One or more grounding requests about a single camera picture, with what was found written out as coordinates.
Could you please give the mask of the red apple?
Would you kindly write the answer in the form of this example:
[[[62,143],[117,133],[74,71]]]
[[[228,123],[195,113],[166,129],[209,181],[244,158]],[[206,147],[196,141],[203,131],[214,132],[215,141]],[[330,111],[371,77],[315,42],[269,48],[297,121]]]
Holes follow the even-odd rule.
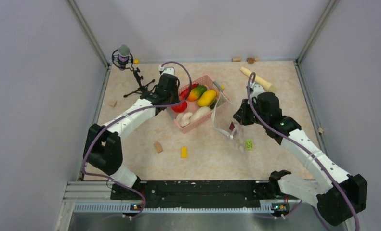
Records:
[[[186,111],[187,108],[188,108],[187,101],[184,101],[183,103],[179,105],[171,107],[171,110],[174,111],[175,113],[183,113],[184,111]]]

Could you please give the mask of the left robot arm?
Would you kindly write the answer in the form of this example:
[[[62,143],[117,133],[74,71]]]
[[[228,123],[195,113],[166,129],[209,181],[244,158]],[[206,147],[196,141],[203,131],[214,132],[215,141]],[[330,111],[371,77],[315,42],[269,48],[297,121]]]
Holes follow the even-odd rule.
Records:
[[[124,113],[103,124],[89,128],[83,158],[105,176],[121,184],[122,193],[129,199],[140,194],[139,177],[123,164],[122,142],[145,121],[157,116],[179,102],[180,82],[172,67],[160,73],[158,84]]]

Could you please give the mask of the clear dotted zip top bag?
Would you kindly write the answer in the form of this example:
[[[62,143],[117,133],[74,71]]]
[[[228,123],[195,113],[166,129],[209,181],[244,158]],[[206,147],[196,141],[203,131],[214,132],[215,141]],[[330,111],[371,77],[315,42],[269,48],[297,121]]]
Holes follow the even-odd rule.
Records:
[[[246,150],[244,129],[233,119],[233,114],[237,109],[223,91],[220,91],[218,99],[221,100],[221,104],[212,111],[212,126],[220,134],[221,140],[225,144],[229,145],[233,150],[243,153]],[[229,130],[231,122],[236,125],[234,131]]]

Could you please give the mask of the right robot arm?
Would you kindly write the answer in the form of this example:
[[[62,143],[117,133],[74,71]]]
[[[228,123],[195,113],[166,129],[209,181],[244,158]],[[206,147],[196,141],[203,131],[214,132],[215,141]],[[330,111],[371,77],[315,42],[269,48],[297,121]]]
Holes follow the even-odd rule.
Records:
[[[361,174],[352,175],[339,167],[306,135],[302,127],[282,114],[274,93],[250,95],[242,100],[233,119],[242,126],[259,124],[266,134],[284,147],[308,170],[315,182],[304,180],[287,170],[271,174],[268,191],[274,198],[285,194],[311,205],[331,226],[354,220],[361,229],[358,213],[366,208],[367,181]]]

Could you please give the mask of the purple onion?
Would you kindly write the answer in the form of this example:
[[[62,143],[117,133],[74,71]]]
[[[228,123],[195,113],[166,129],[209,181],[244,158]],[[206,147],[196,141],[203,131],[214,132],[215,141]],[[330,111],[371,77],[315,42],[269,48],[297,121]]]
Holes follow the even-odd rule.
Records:
[[[231,122],[231,123],[230,123],[229,130],[230,130],[230,131],[234,131],[234,130],[236,130],[236,125],[235,125],[234,122]]]

